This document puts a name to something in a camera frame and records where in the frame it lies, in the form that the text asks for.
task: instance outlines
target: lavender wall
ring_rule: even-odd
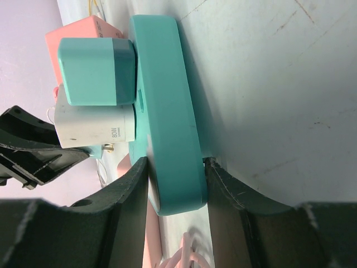
[[[19,105],[46,120],[53,106],[56,79],[45,42],[45,33],[62,26],[56,0],[0,1],[0,113]],[[22,189],[12,179],[0,187],[0,198],[43,197],[69,205],[100,189],[92,159],[72,168],[54,182],[35,190]]]

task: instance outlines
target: charger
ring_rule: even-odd
[[[63,84],[59,86],[54,121],[62,148],[135,140],[132,105],[71,106]]]

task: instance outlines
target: table surface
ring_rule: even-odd
[[[357,201],[355,1],[102,2],[125,35],[134,14],[177,19],[205,155],[285,204]],[[206,208],[162,225],[168,255],[187,230],[210,247]]]

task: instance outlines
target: teal power bank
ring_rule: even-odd
[[[207,184],[176,21],[133,16],[129,39],[138,57],[131,163],[148,156],[149,198],[158,215],[199,209]]]

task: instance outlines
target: pink charger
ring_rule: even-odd
[[[73,22],[45,35],[47,47],[49,48],[50,58],[54,67],[58,85],[62,81],[60,66],[57,59],[57,51],[63,37],[112,37],[123,38],[114,26],[103,21],[101,18],[92,15],[82,20]]]

